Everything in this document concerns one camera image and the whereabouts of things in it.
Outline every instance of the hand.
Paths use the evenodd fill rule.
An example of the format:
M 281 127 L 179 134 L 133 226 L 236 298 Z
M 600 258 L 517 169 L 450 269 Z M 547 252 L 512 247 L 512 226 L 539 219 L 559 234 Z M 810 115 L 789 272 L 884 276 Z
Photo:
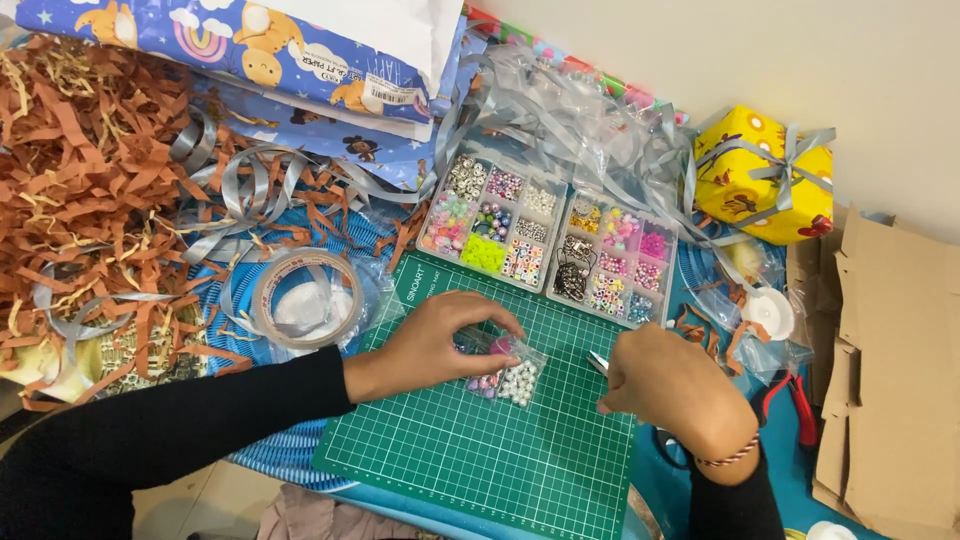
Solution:
M 510 311 L 479 293 L 450 290 L 424 300 L 379 351 L 344 361 L 350 401 L 388 398 L 518 365 L 511 356 L 463 355 L 453 348 L 457 330 L 488 319 L 517 337 L 526 335 Z
M 608 385 L 598 405 L 670 431 L 701 459 L 728 457 L 756 433 L 750 404 L 723 370 L 699 345 L 657 325 L 620 334 Z

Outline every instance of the green cutting mat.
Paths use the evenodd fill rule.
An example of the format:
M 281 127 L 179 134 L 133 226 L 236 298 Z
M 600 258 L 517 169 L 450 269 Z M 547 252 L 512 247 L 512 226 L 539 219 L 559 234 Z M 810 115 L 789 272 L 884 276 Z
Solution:
M 543 536 L 619 538 L 636 424 L 596 413 L 606 381 L 586 357 L 608 356 L 623 328 L 419 252 L 404 255 L 394 277 L 396 295 L 361 351 L 380 347 L 428 296 L 476 290 L 514 313 L 550 356 L 533 402 L 487 400 L 455 380 L 360 405 L 327 424 L 313 466 Z

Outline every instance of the scissors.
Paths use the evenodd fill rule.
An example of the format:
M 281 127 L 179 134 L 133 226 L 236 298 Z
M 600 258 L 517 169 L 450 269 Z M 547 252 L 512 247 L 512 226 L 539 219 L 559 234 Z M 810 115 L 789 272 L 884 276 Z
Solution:
M 590 351 L 587 361 L 597 369 L 604 377 L 607 376 L 607 370 L 610 369 L 610 363 L 594 351 Z M 686 463 L 686 452 L 683 445 L 673 436 L 673 433 L 660 428 L 654 428 L 653 431 L 654 448 L 671 467 L 675 469 L 687 470 L 689 466 Z

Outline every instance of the bead organizer box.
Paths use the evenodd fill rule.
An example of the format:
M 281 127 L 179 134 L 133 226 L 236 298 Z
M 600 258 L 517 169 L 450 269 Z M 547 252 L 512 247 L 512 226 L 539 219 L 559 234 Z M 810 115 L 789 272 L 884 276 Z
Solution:
M 417 247 L 533 292 L 545 283 L 567 184 L 509 158 L 457 156 Z
M 582 188 L 562 225 L 547 297 L 630 328 L 666 323 L 677 247 L 672 226 Z

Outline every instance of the pliers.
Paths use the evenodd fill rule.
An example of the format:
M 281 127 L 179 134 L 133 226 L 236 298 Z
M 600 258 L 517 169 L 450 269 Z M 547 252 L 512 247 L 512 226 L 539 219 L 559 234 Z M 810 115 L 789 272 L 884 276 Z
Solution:
M 770 385 L 760 388 L 751 398 L 750 406 L 754 409 L 760 427 L 766 426 L 770 400 L 785 385 L 790 386 L 790 397 L 793 398 L 793 405 L 797 408 L 797 417 L 800 419 L 800 447 L 805 451 L 812 451 L 817 446 L 817 421 L 813 417 L 810 403 L 806 400 L 802 375 L 793 375 L 788 369 L 777 370 Z

